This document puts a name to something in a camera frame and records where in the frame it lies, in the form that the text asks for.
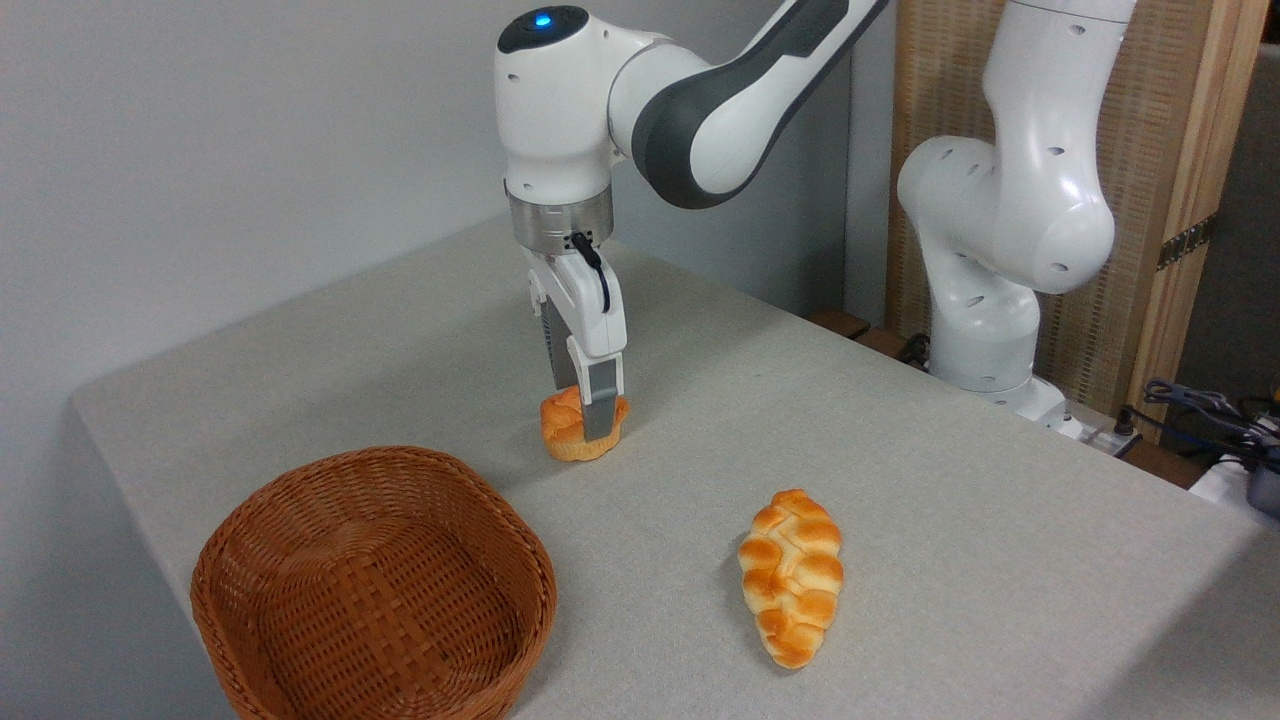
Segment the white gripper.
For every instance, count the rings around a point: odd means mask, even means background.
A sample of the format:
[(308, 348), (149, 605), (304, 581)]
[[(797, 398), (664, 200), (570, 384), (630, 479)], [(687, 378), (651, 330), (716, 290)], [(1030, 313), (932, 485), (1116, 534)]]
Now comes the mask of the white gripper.
[(595, 249), (559, 255), (525, 249), (524, 256), (556, 389), (577, 386), (584, 439), (604, 439), (625, 391), (627, 329), (617, 274)]

